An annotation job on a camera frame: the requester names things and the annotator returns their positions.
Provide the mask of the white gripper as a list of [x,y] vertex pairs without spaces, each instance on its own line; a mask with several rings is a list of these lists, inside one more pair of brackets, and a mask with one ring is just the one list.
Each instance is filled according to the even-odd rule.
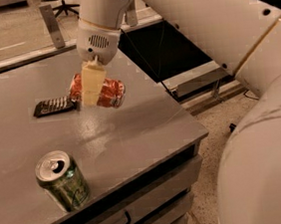
[[84,106],[93,106],[98,102],[105,82],[107,65],[116,55],[121,32],[103,29],[78,21],[77,51],[83,62],[81,70],[82,101]]

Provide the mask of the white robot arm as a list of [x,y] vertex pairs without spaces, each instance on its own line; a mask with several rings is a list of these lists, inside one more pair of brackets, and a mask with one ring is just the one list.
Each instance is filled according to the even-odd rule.
[[[133,0],[81,0],[77,49],[107,64]],[[281,224],[281,9],[260,0],[143,0],[259,98],[219,164],[219,224]]]

